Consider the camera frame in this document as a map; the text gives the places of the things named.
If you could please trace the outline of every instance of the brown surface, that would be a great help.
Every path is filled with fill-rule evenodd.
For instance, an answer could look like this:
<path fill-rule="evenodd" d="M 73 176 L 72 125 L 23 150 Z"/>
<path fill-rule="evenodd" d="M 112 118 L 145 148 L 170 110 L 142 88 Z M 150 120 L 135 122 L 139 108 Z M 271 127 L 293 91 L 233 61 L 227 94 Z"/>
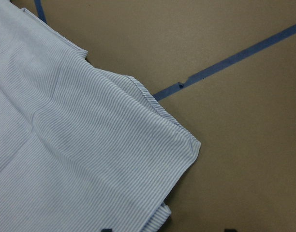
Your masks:
<path fill-rule="evenodd" d="M 35 11 L 32 0 L 14 4 Z M 296 0 L 43 0 L 98 68 L 152 93 L 296 23 Z M 162 232 L 296 232 L 296 35 L 160 102 L 201 142 Z"/>

